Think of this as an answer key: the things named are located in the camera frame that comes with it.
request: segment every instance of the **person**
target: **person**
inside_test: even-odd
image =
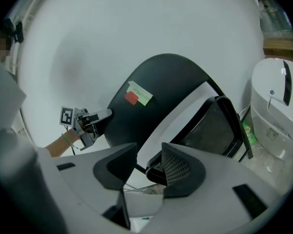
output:
[[[0,65],[3,66],[6,57],[9,56],[14,37],[11,34],[13,24],[10,19],[5,19],[0,29]],[[47,145],[45,149],[52,157],[60,157],[73,143],[79,140],[79,136],[73,129],[68,130],[58,139]]]

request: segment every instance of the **white backdrop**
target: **white backdrop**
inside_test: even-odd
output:
[[[65,131],[62,105],[107,108],[131,72],[162,53],[196,62],[239,112],[250,100],[262,42],[251,0],[45,0],[20,60],[25,123],[33,141],[46,146]],[[107,147],[101,137],[87,152]],[[147,185],[140,173],[129,182]]]

